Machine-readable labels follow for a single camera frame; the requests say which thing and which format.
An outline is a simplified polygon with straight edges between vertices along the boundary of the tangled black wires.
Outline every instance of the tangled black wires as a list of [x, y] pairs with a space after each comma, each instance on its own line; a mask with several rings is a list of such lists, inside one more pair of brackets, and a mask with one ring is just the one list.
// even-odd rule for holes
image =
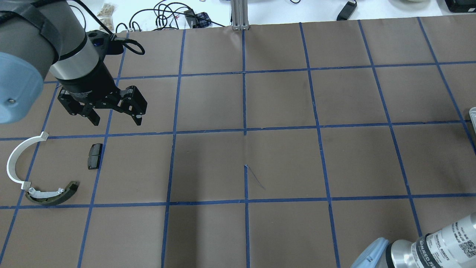
[[[71, 1], [74, 1], [76, 2], [78, 5], [80, 5], [82, 8], [84, 8], [84, 10], [108, 33], [110, 34], [111, 36], [115, 37], [116, 35], [111, 32], [111, 30], [109, 30], [109, 28], [107, 28], [106, 25], [104, 25], [101, 20], [98, 19], [98, 17], [96, 17], [96, 15], [94, 15], [94, 13], [83, 3], [81, 2], [81, 0], [71, 0]], [[137, 54], [137, 55], [144, 55], [145, 54], [145, 49], [144, 47], [137, 41], [135, 40], [132, 40], [132, 39], [129, 39], [129, 38], [126, 38], [124, 40], [121, 41], [122, 42], [122, 45], [127, 48], [128, 50], [130, 50], [131, 52]], [[136, 45], [140, 51], [137, 51], [133, 48], [131, 48], [128, 44], [133, 44], [133, 45]]]
[[[124, 25], [128, 31], [129, 31], [129, 29], [133, 29], [134, 31], [136, 31], [137, 29], [134, 27], [134, 24], [136, 24], [137, 27], [140, 30], [139, 24], [136, 21], [133, 21], [133, 19], [137, 14], [139, 14], [141, 12], [144, 12], [144, 11], [154, 11], [154, 14], [156, 15], [156, 19], [155, 19], [156, 29], [154, 29], [154, 31], [159, 31], [159, 30], [162, 30], [162, 29], [177, 29], [178, 30], [179, 29], [179, 23], [177, 22], [177, 15], [184, 15], [185, 17], [195, 18], [197, 21], [204, 21], [205, 20], [205, 19], [197, 17], [197, 15], [193, 12], [193, 9], [190, 6], [188, 6], [184, 3], [172, 2], [172, 3], [165, 4], [164, 3], [165, 1], [166, 0], [161, 0], [152, 9], [143, 9], [143, 10], [137, 11], [130, 18], [129, 27], [127, 27], [127, 25], [124, 24], [124, 23], [120, 23], [116, 27], [116, 32], [117, 32], [117, 29], [120, 25]], [[180, 9], [187, 9], [187, 10], [192, 11], [192, 13], [191, 14], [185, 14], [185, 13], [182, 13], [182, 12], [178, 12]], [[210, 23], [214, 23], [214, 24], [219, 25], [221, 27], [224, 27], [224, 25], [216, 23], [212, 20], [206, 20], [206, 21], [210, 22]]]

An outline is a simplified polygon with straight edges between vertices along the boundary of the white curved plastic part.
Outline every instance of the white curved plastic part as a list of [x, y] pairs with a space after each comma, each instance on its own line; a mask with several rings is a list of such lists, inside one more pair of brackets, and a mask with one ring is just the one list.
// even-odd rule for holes
[[34, 197], [34, 198], [50, 198], [53, 196], [57, 196], [63, 192], [64, 192], [63, 188], [58, 188], [58, 191], [56, 192], [41, 192], [41, 191], [35, 190], [35, 188], [33, 187], [30, 187], [28, 189], [28, 193], [30, 194], [31, 197]]
[[22, 181], [18, 178], [17, 172], [15, 171], [15, 165], [17, 164], [18, 157], [20, 157], [21, 153], [25, 151], [26, 148], [28, 148], [30, 145], [38, 143], [38, 142], [44, 142], [48, 139], [48, 133], [46, 132], [41, 132], [39, 136], [31, 137], [22, 143], [20, 143], [14, 150], [11, 152], [10, 157], [8, 158], [7, 161], [7, 174], [10, 179], [16, 183], [21, 184], [21, 189], [22, 190], [27, 190], [31, 182], [25, 182]]

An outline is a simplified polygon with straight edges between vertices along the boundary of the white table surface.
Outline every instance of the white table surface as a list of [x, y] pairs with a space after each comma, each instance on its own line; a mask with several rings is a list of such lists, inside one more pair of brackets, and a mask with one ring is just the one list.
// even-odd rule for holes
[[[97, 13], [104, 2], [114, 4], [113, 23], [129, 24], [131, 16], [141, 10], [153, 8], [159, 0], [83, 0], [89, 8]], [[230, 4], [227, 0], [167, 0], [183, 2], [189, 5], [195, 13], [206, 12], [212, 21], [223, 25], [230, 25]], [[357, 0], [358, 6], [351, 20], [406, 18], [451, 15], [445, 0], [425, 0], [424, 2], [410, 2], [408, 0]], [[248, 0], [248, 16], [250, 24], [280, 24], [310, 21], [335, 21], [337, 15], [347, 0], [301, 0], [299, 4], [292, 4], [289, 0]], [[82, 17], [74, 10], [83, 23]], [[87, 31], [98, 29], [97, 24], [87, 14]], [[155, 15], [152, 11], [145, 11], [137, 15], [134, 20], [143, 30], [153, 30]], [[185, 27], [183, 16], [179, 19], [179, 27]]]

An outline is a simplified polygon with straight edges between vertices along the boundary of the qr code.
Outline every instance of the qr code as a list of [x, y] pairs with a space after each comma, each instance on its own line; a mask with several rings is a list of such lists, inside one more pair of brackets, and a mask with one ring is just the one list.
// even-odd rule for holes
[[459, 247], [465, 252], [468, 258], [476, 256], [476, 246], [471, 240], [468, 242], [459, 244]]

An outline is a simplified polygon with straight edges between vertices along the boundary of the blue tape grid line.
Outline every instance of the blue tape grid line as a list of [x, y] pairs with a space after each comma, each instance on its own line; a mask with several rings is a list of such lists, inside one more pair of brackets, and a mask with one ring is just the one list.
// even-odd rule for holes
[[[248, 128], [246, 126], [246, 43], [245, 30], [241, 30], [241, 54], [243, 62], [243, 135], [247, 135]], [[251, 266], [251, 257], [249, 254], [249, 203], [248, 203], [248, 166], [244, 165], [245, 179], [245, 247], [246, 247], [246, 268]]]
[[[429, 63], [405, 63], [405, 64], [382, 64], [382, 65], [359, 65], [359, 66], [334, 66], [334, 67], [314, 67], [310, 68], [311, 71], [319, 70], [342, 70], [342, 69], [362, 69], [362, 68], [387, 68], [387, 67], [409, 67], [409, 66], [437, 66], [437, 65], [455, 65], [455, 64], [476, 64], [476, 61], [466, 61], [466, 62], [434, 62]], [[307, 71], [307, 68], [301, 69], [280, 69], [280, 70], [260, 70], [260, 71], [239, 71], [239, 72], [208, 72], [208, 73], [190, 73], [182, 74], [182, 77], [190, 76], [208, 76], [208, 75], [231, 75], [231, 74], [247, 74], [247, 73], [266, 73], [266, 72], [303, 72]], [[178, 74], [168, 74], [168, 75], [149, 75], [149, 76], [130, 76], [130, 77], [121, 77], [121, 80], [130, 80], [130, 79], [151, 79], [151, 78], [169, 78], [169, 77], [178, 77]], [[56, 83], [56, 81], [46, 81], [45, 84]]]
[[428, 44], [428, 48], [430, 49], [431, 55], [433, 56], [433, 60], [435, 60], [436, 67], [438, 68], [438, 72], [440, 73], [441, 79], [443, 80], [443, 83], [445, 84], [446, 90], [448, 91], [449, 97], [451, 98], [451, 101], [453, 102], [453, 105], [455, 106], [456, 112], [458, 113], [459, 120], [461, 124], [463, 125], [463, 128], [466, 132], [466, 135], [468, 136], [469, 142], [471, 143], [471, 146], [473, 147], [473, 151], [476, 154], [476, 147], [473, 142], [473, 139], [471, 138], [471, 134], [469, 132], [468, 126], [466, 125], [466, 121], [461, 114], [461, 110], [458, 107], [458, 104], [456, 103], [455, 97], [453, 96], [453, 93], [451, 93], [451, 89], [449, 88], [448, 82], [446, 81], [445, 75], [443, 74], [443, 71], [441, 70], [440, 63], [438, 62], [438, 59], [436, 58], [436, 54], [433, 51], [433, 47], [431, 46], [430, 39], [428, 39], [428, 36], [426, 34], [425, 28], [423, 27], [423, 24], [421, 22], [420, 17], [417, 18], [418, 24], [420, 24], [421, 31], [423, 33], [423, 36], [425, 37], [426, 43]]
[[329, 209], [329, 221], [330, 221], [330, 228], [331, 228], [331, 233], [332, 233], [332, 242], [334, 245], [334, 254], [336, 258], [336, 266], [337, 268], [340, 268], [340, 259], [339, 259], [339, 249], [337, 247], [337, 236], [336, 236], [336, 227], [334, 225], [334, 213], [332, 212], [332, 196], [330, 194], [330, 188], [329, 188], [329, 180], [327, 178], [327, 168], [326, 168], [326, 159], [324, 157], [324, 148], [322, 146], [322, 135], [321, 135], [321, 127], [319, 124], [319, 117], [317, 116], [317, 109], [316, 109], [316, 100], [314, 98], [314, 86], [312, 83], [312, 75], [311, 75], [311, 68], [309, 64], [309, 55], [307, 53], [307, 45], [306, 45], [306, 38], [304, 37], [304, 30], [302, 28], [302, 23], [299, 23], [299, 29], [301, 31], [301, 37], [302, 37], [302, 43], [304, 46], [304, 55], [306, 56], [306, 66], [307, 66], [307, 75], [309, 77], [309, 87], [310, 87], [310, 93], [311, 93], [311, 100], [312, 100], [312, 108], [314, 112], [314, 118], [316, 120], [316, 126], [317, 127], [317, 139], [319, 142], [319, 152], [321, 155], [321, 162], [322, 162], [322, 171], [324, 173], [324, 183], [326, 185], [326, 198], [327, 198], [327, 203], [328, 203], [328, 209]]
[[245, 30], [241, 30], [241, 54], [243, 62], [243, 135], [247, 134], [246, 127], [246, 47], [245, 47]]
[[182, 79], [182, 64], [183, 64], [183, 51], [185, 48], [185, 33], [187, 31], [183, 30], [182, 34], [182, 46], [180, 48], [180, 63], [178, 66], [178, 78], [177, 78], [177, 95], [175, 97], [175, 113], [174, 113], [174, 127], [173, 127], [173, 139], [172, 139], [172, 153], [170, 154], [170, 170], [169, 170], [169, 185], [167, 187], [167, 205], [165, 207], [165, 218], [164, 218], [164, 234], [162, 239], [162, 252], [161, 252], [161, 267], [164, 268], [165, 263], [165, 252], [167, 246], [167, 229], [169, 226], [169, 210], [170, 210], [170, 194], [172, 191], [172, 176], [174, 169], [174, 156], [175, 156], [175, 140], [177, 139], [177, 115], [179, 112], [179, 97], [180, 97], [180, 83]]
[[364, 40], [365, 49], [367, 50], [368, 58], [370, 60], [370, 65], [372, 66], [372, 71], [374, 73], [375, 82], [377, 83], [378, 93], [380, 94], [380, 99], [382, 100], [382, 105], [383, 105], [383, 108], [384, 108], [384, 111], [385, 111], [385, 116], [387, 117], [388, 127], [390, 128], [390, 133], [392, 135], [393, 144], [395, 146], [395, 152], [397, 153], [398, 162], [400, 163], [400, 169], [402, 171], [403, 180], [405, 182], [405, 187], [407, 189], [408, 200], [410, 201], [410, 206], [412, 208], [412, 213], [413, 213], [413, 218], [415, 220], [416, 230], [418, 232], [418, 235], [422, 236], [420, 222], [418, 220], [418, 215], [417, 215], [417, 210], [415, 209], [415, 203], [413, 202], [412, 192], [410, 190], [410, 185], [408, 183], [407, 174], [405, 172], [405, 167], [403, 166], [402, 156], [400, 154], [400, 149], [398, 148], [397, 138], [395, 137], [395, 131], [393, 130], [393, 123], [392, 123], [392, 121], [390, 119], [390, 115], [388, 113], [387, 104], [385, 103], [385, 98], [384, 98], [384, 95], [383, 95], [383, 92], [382, 92], [382, 87], [380, 86], [380, 81], [378, 79], [377, 70], [375, 69], [374, 61], [372, 59], [372, 54], [370, 53], [370, 49], [368, 47], [368, 43], [367, 43], [367, 39], [365, 37], [364, 29], [362, 28], [362, 23], [360, 22], [360, 20], [358, 20], [358, 25], [359, 25], [359, 28], [360, 28], [360, 32], [362, 33], [362, 38]]
[[[120, 61], [118, 76], [117, 76], [117, 79], [116, 79], [116, 86], [119, 85], [119, 81], [121, 80], [120, 75], [121, 75], [121, 72], [122, 72], [122, 66], [124, 65], [125, 56], [126, 56], [126, 48], [124, 48], [124, 52], [122, 53], [122, 58], [121, 58], [121, 61]], [[103, 146], [102, 146], [101, 159], [100, 159], [98, 171], [96, 173], [96, 179], [94, 181], [94, 187], [93, 187], [93, 190], [92, 190], [91, 201], [89, 203], [89, 209], [88, 209], [88, 216], [86, 218], [86, 224], [84, 226], [84, 234], [83, 234], [83, 239], [82, 239], [82, 242], [81, 242], [81, 248], [79, 250], [79, 257], [78, 257], [78, 266], [77, 266], [78, 268], [81, 267], [81, 264], [82, 264], [82, 261], [83, 261], [84, 247], [86, 245], [86, 239], [88, 237], [89, 223], [91, 221], [91, 214], [92, 214], [92, 210], [94, 208], [94, 199], [96, 197], [96, 190], [98, 189], [99, 176], [101, 174], [102, 163], [103, 163], [103, 160], [104, 160], [104, 155], [106, 153], [106, 146], [107, 146], [107, 143], [108, 143], [108, 137], [109, 137], [108, 134], [109, 134], [109, 128], [111, 126], [111, 119], [112, 119], [112, 110], [109, 111], [108, 124], [106, 126], [106, 133], [105, 133], [105, 136], [104, 136], [104, 143], [103, 143]]]
[[[392, 125], [422, 125], [422, 124], [460, 124], [460, 120], [454, 121], [434, 121], [434, 122], [400, 122], [392, 123]], [[365, 127], [365, 126], [387, 126], [388, 123], [370, 123], [370, 124], [331, 124], [320, 125], [319, 128], [342, 128], [342, 127]], [[314, 125], [303, 126], [280, 126], [280, 127], [253, 127], [246, 128], [246, 131], [265, 131], [265, 130], [286, 130], [286, 129], [315, 129]], [[208, 129], [208, 130], [187, 130], [177, 131], [177, 135], [180, 134], [199, 134], [199, 133], [217, 133], [217, 132], [243, 132], [245, 129], [233, 128], [233, 129]], [[165, 132], [145, 132], [145, 133], [118, 133], [118, 134], [92, 134], [92, 135], [69, 135], [69, 136], [50, 136], [48, 139], [80, 139], [80, 138], [103, 138], [108, 137], [125, 137], [125, 136], [152, 136], [152, 135], [172, 135], [173, 131]], [[18, 138], [0, 138], [0, 141], [22, 141], [28, 137]]]
[[[53, 92], [53, 96], [51, 98], [50, 105], [48, 107], [48, 111], [46, 112], [45, 120], [43, 121], [43, 126], [41, 127], [42, 132], [45, 131], [46, 123], [48, 122], [48, 118], [50, 117], [51, 108], [53, 107], [55, 96], [58, 93], [58, 88], [59, 87], [60, 87], [60, 83], [56, 82], [56, 87], [55, 87], [55, 90]], [[35, 147], [35, 151], [33, 152], [33, 157], [31, 158], [30, 166], [28, 167], [28, 172], [27, 172], [25, 181], [28, 181], [30, 179], [31, 170], [33, 168], [33, 164], [35, 163], [35, 158], [36, 158], [36, 155], [38, 153], [39, 147], [40, 147], [40, 143], [37, 143], [36, 147]], [[25, 190], [22, 190], [20, 192], [20, 196], [18, 197], [17, 205], [15, 206], [15, 211], [13, 212], [13, 217], [10, 221], [10, 226], [8, 228], [7, 236], [5, 237], [5, 242], [3, 243], [3, 247], [2, 247], [2, 250], [1, 250], [1, 253], [0, 253], [0, 265], [2, 263], [3, 256], [5, 255], [5, 251], [7, 250], [8, 241], [10, 239], [11, 231], [13, 230], [13, 225], [15, 224], [15, 220], [17, 218], [18, 210], [20, 208], [21, 200], [23, 198], [24, 193], [25, 193]]]
[[[412, 195], [413, 199], [423, 198], [454, 198], [454, 197], [476, 197], [476, 193], [456, 193], [456, 194], [426, 194]], [[408, 199], [408, 195], [399, 196], [335, 196], [332, 201], [358, 201], [358, 200], [398, 200]], [[265, 198], [265, 199], [230, 199], [230, 200], [210, 200], [210, 201], [177, 201], [177, 202], [149, 202], [149, 203], [111, 203], [94, 204], [93, 207], [135, 207], [135, 206], [204, 206], [222, 204], [251, 204], [251, 203], [291, 203], [291, 202], [327, 202], [327, 197], [298, 197], [298, 198]], [[18, 209], [44, 209], [44, 208], [89, 208], [89, 204], [71, 204], [56, 206], [36, 206], [23, 205]], [[17, 206], [0, 206], [0, 210], [16, 209]]]

